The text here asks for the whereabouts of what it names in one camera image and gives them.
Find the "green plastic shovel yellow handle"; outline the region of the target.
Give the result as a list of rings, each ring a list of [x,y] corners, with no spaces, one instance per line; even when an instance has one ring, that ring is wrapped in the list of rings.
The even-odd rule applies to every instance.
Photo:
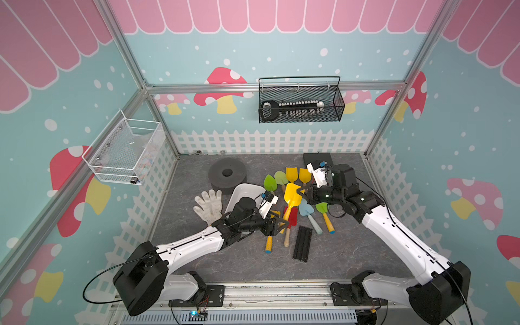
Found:
[[[334,234],[335,228],[333,227],[333,224],[328,216],[328,212],[329,212],[328,204],[327,203],[318,203],[316,205],[316,209],[318,210],[319,213],[322,214],[329,233]]]

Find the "red trowel wooden handle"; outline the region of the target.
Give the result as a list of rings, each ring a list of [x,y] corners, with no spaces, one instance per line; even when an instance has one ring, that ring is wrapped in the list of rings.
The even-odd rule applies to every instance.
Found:
[[[290,213],[289,218],[288,218],[289,225],[288,225],[287,230],[285,232],[284,246],[286,248],[288,248],[289,245],[290,245],[291,228],[297,225],[297,216],[298,216],[297,208],[293,207],[291,209],[291,213]]]

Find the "light blue plastic shovel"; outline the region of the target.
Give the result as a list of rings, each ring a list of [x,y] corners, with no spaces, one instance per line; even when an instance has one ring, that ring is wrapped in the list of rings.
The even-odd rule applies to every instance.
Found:
[[[307,217],[316,234],[321,235],[323,233],[322,228],[318,225],[318,223],[312,216],[312,214],[314,213],[314,208],[307,202],[306,199],[301,199],[299,205],[299,213],[300,215]]]

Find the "bright green trowel wooden handle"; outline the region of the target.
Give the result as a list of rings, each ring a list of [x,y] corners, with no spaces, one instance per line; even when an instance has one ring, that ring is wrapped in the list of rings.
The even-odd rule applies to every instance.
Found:
[[[269,192],[275,192],[277,190],[278,184],[272,175],[265,176],[264,188]]]

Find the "yellow plastic shovel blue cap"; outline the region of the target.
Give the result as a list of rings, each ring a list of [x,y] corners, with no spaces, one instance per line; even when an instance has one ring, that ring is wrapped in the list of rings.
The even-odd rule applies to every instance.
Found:
[[[297,167],[286,168],[287,180],[294,184],[299,179],[299,169]]]

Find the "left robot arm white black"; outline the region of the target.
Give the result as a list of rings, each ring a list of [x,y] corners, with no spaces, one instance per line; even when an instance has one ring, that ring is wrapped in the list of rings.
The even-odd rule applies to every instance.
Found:
[[[203,231],[165,245],[138,245],[112,279],[130,316],[138,316],[160,301],[200,303],[207,285],[196,272],[176,274],[186,264],[240,242],[260,231],[274,237],[288,221],[261,211],[254,199],[242,197],[233,210]]]

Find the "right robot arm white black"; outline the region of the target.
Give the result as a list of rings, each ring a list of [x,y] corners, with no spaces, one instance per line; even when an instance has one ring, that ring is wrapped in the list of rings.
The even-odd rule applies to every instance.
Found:
[[[345,215],[376,234],[407,266],[412,276],[383,276],[372,270],[352,278],[356,292],[411,308],[428,324],[441,324],[460,307],[468,307],[470,269],[425,244],[392,214],[384,198],[372,188],[361,190],[362,180],[347,164],[324,161],[307,164],[314,183],[298,190],[308,203],[341,206]]]

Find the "white plastic storage box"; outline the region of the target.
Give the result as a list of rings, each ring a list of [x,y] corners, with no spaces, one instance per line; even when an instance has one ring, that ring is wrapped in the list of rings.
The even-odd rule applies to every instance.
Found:
[[[249,197],[250,199],[254,199],[256,202],[256,207],[260,208],[262,197],[261,195],[265,193],[265,188],[254,185],[254,184],[240,184],[235,187],[234,192],[232,193],[230,200],[227,204],[225,213],[233,210],[235,204],[242,197]]]

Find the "black aluminium extrusion bar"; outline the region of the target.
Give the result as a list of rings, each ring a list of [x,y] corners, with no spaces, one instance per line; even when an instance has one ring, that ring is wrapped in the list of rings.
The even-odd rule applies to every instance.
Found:
[[[312,229],[309,227],[299,226],[297,240],[292,255],[293,259],[303,261],[304,263],[308,262],[311,239]]]

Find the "white knit work glove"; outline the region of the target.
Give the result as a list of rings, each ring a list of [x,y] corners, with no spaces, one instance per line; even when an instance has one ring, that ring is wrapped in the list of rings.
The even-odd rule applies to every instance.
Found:
[[[196,206],[193,207],[194,212],[208,226],[216,222],[222,217],[222,191],[210,190],[203,191],[200,196],[194,198]]]

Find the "small green circuit board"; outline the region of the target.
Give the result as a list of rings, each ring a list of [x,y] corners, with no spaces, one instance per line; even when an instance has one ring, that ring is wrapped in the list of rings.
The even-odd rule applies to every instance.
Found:
[[[188,316],[189,322],[206,322],[208,313],[204,311],[191,311]]]

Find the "black network switch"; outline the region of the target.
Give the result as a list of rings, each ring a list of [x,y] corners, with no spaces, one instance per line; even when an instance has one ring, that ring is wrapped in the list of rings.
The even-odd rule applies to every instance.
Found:
[[[332,156],[328,152],[323,152],[323,153],[319,153],[319,152],[304,153],[303,154],[303,162],[304,162],[305,166],[309,165],[310,163],[315,163],[315,162],[317,162],[318,164],[320,164],[321,162],[326,162],[326,164],[328,166],[333,166],[334,165]]]

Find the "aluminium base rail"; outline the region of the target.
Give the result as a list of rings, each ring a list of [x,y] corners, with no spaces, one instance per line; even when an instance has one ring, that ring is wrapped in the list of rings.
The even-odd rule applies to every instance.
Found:
[[[335,306],[325,280],[228,282],[220,305],[203,303],[206,322],[189,322],[194,307],[169,307],[166,301],[138,316],[122,305],[109,309],[106,324],[423,324],[411,308],[375,300]]]

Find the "black socket set rail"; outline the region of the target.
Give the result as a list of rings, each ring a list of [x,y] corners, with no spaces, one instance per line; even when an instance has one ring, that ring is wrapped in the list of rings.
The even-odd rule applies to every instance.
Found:
[[[322,112],[325,104],[317,100],[302,100],[299,102],[264,101],[259,108],[259,119],[262,122],[274,122],[285,118],[306,118]]]

